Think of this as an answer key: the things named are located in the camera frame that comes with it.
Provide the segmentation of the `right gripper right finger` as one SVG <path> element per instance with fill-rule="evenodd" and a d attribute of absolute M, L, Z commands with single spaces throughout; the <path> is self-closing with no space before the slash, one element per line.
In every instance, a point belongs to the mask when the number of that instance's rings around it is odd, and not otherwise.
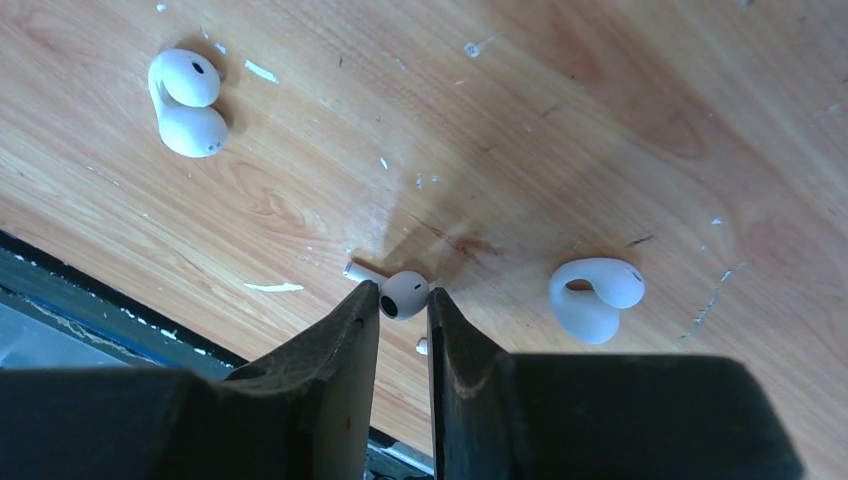
<path fill-rule="evenodd" d="M 439 479 L 800 479 L 741 363 L 704 355 L 511 353 L 448 292 L 428 299 Z"/>

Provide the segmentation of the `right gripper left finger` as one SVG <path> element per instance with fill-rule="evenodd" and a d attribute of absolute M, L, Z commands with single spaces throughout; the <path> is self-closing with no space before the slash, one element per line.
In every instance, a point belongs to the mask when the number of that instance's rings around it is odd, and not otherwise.
<path fill-rule="evenodd" d="M 379 337 L 364 281 L 222 380 L 182 368 L 5 369 L 5 479 L 359 479 Z"/>

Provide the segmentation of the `white stem earbud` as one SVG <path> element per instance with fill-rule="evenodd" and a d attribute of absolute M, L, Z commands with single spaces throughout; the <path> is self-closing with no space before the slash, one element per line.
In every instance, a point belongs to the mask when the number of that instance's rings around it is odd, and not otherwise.
<path fill-rule="evenodd" d="M 420 338 L 416 345 L 415 350 L 418 354 L 426 356 L 429 353 L 429 342 L 426 337 Z"/>
<path fill-rule="evenodd" d="M 379 288 L 378 306 L 392 320 L 404 321 L 417 315 L 425 308 L 430 294 L 430 284 L 415 271 L 401 271 L 386 277 L 351 261 L 343 270 L 343 275 L 358 283 L 374 282 Z"/>

